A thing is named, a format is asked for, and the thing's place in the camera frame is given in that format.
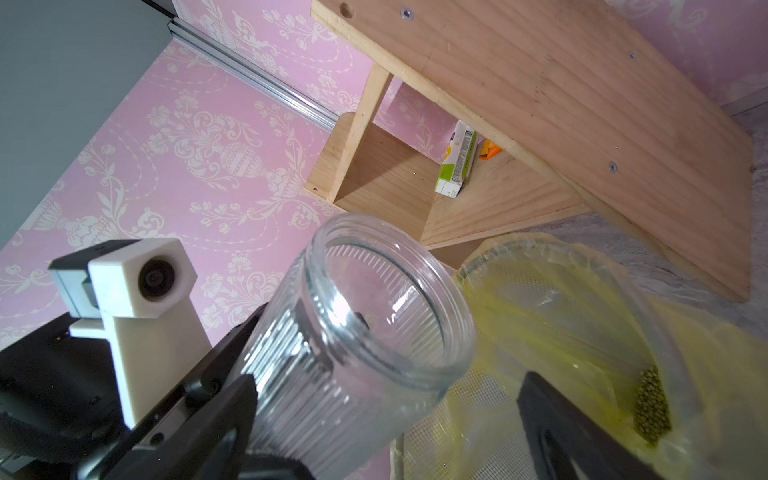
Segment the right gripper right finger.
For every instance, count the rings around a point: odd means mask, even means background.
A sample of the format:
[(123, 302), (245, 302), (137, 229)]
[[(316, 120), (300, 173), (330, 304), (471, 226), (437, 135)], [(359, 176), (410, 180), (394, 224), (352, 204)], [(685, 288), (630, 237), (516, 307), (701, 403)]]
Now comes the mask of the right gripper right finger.
[(660, 477), (538, 373), (526, 373), (517, 404), (539, 479)]

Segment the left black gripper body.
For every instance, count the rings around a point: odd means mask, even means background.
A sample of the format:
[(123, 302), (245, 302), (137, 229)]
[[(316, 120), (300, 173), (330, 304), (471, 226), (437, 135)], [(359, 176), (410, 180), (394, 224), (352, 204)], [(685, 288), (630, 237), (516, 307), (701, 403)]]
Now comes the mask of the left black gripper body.
[(264, 309), (235, 326), (136, 426), (125, 424), (111, 350), (73, 337), (63, 314), (1, 352), (1, 475), (132, 479), (224, 388)]

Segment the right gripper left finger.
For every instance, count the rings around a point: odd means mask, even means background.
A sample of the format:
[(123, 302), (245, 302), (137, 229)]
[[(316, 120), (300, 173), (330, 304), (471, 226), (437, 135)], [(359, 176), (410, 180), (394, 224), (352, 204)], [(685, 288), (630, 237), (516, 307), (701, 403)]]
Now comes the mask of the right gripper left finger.
[(251, 375), (242, 375), (153, 451), (119, 463), (121, 479), (311, 479), (300, 461), (246, 452), (258, 406)]

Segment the glass jar of beans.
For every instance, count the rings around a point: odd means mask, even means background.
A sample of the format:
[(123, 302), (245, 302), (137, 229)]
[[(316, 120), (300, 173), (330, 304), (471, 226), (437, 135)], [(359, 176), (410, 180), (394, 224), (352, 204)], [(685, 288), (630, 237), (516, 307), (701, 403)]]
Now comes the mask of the glass jar of beans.
[(236, 361), (255, 381), (248, 451), (343, 479), (429, 415), (469, 369), (476, 330), (445, 267), (376, 217), (322, 225)]

